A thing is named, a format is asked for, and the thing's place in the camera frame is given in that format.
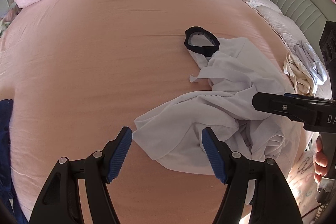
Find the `navy blue garment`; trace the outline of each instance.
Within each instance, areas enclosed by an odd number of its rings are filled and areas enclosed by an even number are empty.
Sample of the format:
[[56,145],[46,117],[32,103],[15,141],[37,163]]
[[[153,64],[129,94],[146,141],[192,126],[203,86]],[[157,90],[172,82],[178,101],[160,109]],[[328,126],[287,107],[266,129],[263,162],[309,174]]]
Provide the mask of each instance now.
[[9,138],[9,121],[13,110],[13,100],[0,101],[0,199],[7,210],[14,215],[18,224],[28,224],[23,214],[11,176],[11,141]]

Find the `pink blanket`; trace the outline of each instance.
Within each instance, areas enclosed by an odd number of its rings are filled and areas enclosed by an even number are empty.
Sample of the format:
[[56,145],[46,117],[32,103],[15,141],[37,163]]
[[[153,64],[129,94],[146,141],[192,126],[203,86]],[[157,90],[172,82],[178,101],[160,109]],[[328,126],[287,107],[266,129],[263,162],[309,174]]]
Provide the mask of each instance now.
[[[0,99],[14,99],[12,177],[28,218],[60,157],[86,158],[122,126],[134,130],[136,117],[210,89],[189,82],[198,72],[183,44],[191,26],[248,37],[282,70],[282,40],[241,0],[41,0],[16,17],[0,39]],[[132,143],[108,189],[122,223],[204,224],[225,186],[165,169]]]

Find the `mattress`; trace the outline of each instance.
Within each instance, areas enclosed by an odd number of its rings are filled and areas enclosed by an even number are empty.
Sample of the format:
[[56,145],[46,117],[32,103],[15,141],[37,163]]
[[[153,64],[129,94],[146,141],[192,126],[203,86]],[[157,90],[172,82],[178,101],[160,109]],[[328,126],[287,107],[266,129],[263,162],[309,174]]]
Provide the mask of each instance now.
[[[282,70],[288,50],[241,0],[41,0],[20,12],[0,40],[0,99],[14,99],[12,177],[28,218],[60,157],[86,158],[145,112],[210,90],[189,82],[199,71],[184,47],[191,26],[247,37]],[[225,186],[167,170],[133,142],[108,189],[121,223],[191,224],[212,222]],[[90,223],[84,198],[82,209]]]

